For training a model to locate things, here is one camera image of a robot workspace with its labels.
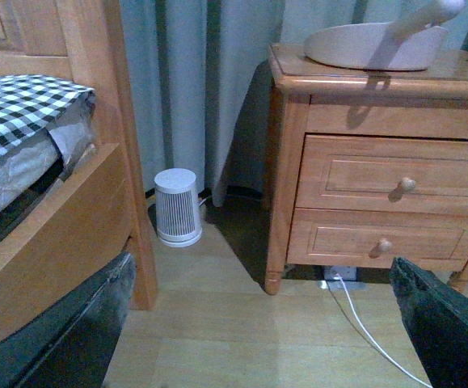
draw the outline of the mattress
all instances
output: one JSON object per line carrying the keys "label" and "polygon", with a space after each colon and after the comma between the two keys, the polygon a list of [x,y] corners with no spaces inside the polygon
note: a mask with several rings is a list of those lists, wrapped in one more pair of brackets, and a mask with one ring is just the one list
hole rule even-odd
{"label": "mattress", "polygon": [[62,156],[67,176],[91,145],[90,109],[79,100],[0,158],[0,212]]}

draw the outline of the checkered blanket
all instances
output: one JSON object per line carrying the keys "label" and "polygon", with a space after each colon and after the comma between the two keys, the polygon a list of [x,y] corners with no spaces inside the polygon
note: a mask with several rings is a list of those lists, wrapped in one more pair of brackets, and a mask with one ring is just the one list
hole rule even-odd
{"label": "checkered blanket", "polygon": [[78,99],[93,108],[94,90],[44,75],[0,77],[0,158]]}

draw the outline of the wooden nightstand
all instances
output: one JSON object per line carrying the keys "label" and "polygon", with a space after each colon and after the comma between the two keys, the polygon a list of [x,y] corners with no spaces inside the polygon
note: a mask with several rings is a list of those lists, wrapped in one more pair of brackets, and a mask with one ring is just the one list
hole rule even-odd
{"label": "wooden nightstand", "polygon": [[274,86],[266,292],[285,264],[389,268],[403,256],[468,282],[468,53],[430,70],[320,65],[269,50]]}

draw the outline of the power strip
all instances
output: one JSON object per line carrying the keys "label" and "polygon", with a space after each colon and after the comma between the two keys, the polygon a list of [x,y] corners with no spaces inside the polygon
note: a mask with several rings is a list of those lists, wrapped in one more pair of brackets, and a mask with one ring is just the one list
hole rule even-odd
{"label": "power strip", "polygon": [[341,265],[323,266],[323,279],[338,280],[338,274],[340,274],[345,281],[356,281],[357,267],[344,267]]}

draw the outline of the floor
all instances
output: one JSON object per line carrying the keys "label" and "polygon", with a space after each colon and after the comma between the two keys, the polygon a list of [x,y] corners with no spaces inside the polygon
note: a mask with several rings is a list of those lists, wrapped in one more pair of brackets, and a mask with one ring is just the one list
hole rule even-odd
{"label": "floor", "polygon": [[[204,233],[195,245],[165,247],[153,234],[157,305],[129,312],[104,387],[421,386],[370,346],[344,293],[311,280],[315,268],[295,268],[278,295],[264,293],[268,215],[258,202],[228,198],[221,209],[202,209]],[[386,272],[366,276],[377,283],[352,292],[363,323],[427,381]]]}

